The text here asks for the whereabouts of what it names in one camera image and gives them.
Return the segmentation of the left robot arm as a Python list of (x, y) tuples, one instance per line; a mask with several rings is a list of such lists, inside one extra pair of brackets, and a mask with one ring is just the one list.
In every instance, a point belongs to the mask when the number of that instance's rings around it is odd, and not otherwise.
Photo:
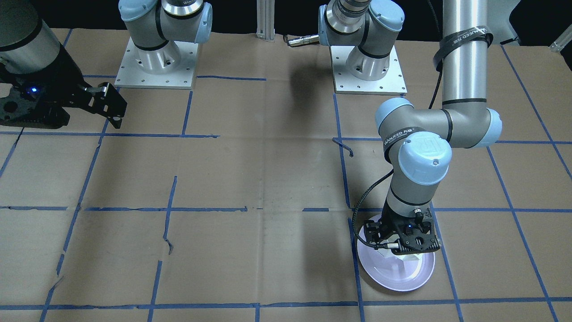
[[(402, 30), (404, 12), (392, 0), (332, 0), (319, 10), (321, 45), (353, 46), (349, 63), (360, 79), (378, 79)], [(445, 0), (442, 39), (433, 58), (443, 77), (442, 107), (416, 109), (391, 98), (374, 115), (384, 157), (393, 167), (381, 218), (364, 222), (360, 242), (394, 255), (437, 251), (429, 210), (453, 148), (488, 147), (502, 120), (488, 108), (487, 51), (492, 43), (486, 0)]]

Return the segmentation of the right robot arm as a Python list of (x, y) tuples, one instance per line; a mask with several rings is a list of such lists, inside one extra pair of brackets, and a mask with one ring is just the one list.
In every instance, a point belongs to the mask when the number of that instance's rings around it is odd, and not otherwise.
[[(145, 72), (180, 63), (176, 42), (205, 43), (212, 6), (202, 0), (121, 0), (118, 3)], [(108, 119), (119, 129), (127, 102), (109, 82), (91, 86), (28, 0), (1, 2), (1, 125), (56, 130), (67, 126), (67, 107)]]

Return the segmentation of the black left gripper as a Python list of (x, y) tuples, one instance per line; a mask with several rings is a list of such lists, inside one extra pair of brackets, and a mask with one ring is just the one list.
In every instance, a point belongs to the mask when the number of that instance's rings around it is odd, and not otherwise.
[(413, 217), (401, 216), (393, 210), (383, 210), (380, 236), (389, 243), (398, 243), (394, 255), (421, 254), (438, 251), (441, 241), (435, 234), (433, 212), (414, 211)]

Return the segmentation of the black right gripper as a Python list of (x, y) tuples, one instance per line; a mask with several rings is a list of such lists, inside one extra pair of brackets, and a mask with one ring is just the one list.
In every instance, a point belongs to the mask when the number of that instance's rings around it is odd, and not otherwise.
[(40, 71), (17, 75), (1, 63), (1, 82), (12, 87), (0, 100), (0, 124), (56, 130), (67, 126), (65, 108), (82, 109), (121, 128), (127, 102), (110, 82), (90, 86), (63, 45), (55, 61)]

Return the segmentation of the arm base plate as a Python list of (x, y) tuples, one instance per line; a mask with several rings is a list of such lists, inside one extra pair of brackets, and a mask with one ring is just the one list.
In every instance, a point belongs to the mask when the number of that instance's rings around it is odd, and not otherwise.
[(129, 39), (114, 85), (121, 88), (191, 90), (198, 52), (197, 43), (178, 41), (170, 41), (155, 51), (143, 51)]
[(361, 53), (356, 46), (331, 46), (336, 93), (400, 95), (408, 92), (395, 47), (382, 59)]

